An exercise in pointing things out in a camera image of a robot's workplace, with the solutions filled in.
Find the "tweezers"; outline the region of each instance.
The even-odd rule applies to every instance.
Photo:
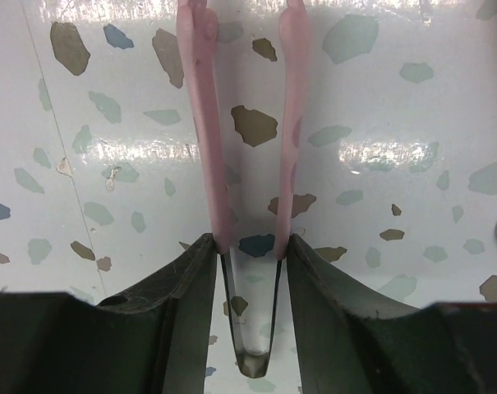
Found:
[[[259,378],[266,375],[269,364],[274,339],[278,284],[290,237],[294,179],[306,101],[311,30],[303,1],[288,0],[288,7],[279,19],[279,37],[286,68],[286,88],[274,243],[277,259],[274,300],[269,350],[263,354],[254,354],[243,345],[239,323],[234,322],[232,313],[232,299],[237,294],[230,255],[232,231],[221,144],[219,106],[214,82],[214,55],[219,22],[215,12],[206,5],[206,0],[179,0],[177,41],[196,128],[212,234],[221,257],[228,319],[237,365],[241,373],[247,377]]]

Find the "black object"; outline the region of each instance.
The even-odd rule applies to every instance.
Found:
[[[1,294],[0,394],[201,394],[216,266],[203,235],[96,307]],[[303,394],[497,394],[497,305],[418,311],[295,235],[287,268]]]

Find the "pink tweezer handle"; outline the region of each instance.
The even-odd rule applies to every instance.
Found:
[[[279,181],[278,222],[275,237],[277,260],[284,259],[294,196],[294,178],[299,155],[301,121],[305,111],[308,86],[308,52],[311,29],[302,0],[288,0],[288,8],[279,19],[279,36],[283,45],[286,67],[286,91],[283,114],[283,142]]]
[[[205,179],[209,218],[218,252],[230,246],[230,220],[219,108],[215,93],[214,55],[219,22],[206,0],[179,0],[177,41],[190,95]]]

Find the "terrazzo tabletop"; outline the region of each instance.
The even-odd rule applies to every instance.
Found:
[[[286,1],[209,6],[241,323],[259,349],[274,282]],[[306,7],[293,231],[395,300],[497,302],[497,0]],[[209,231],[176,10],[173,0],[0,0],[0,291],[95,304]],[[206,394],[301,392],[288,297],[285,273],[269,372],[249,379],[218,275]]]

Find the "pink handle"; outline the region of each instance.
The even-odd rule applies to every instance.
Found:
[[[177,41],[182,69],[196,126],[212,233],[218,252],[225,254],[231,232],[214,81],[218,28],[217,16],[206,8],[206,0],[179,0]]]
[[[281,260],[286,256],[290,237],[294,178],[308,86],[311,29],[302,0],[288,0],[288,8],[279,19],[279,36],[286,67],[278,221],[275,236],[275,254],[276,258]]]

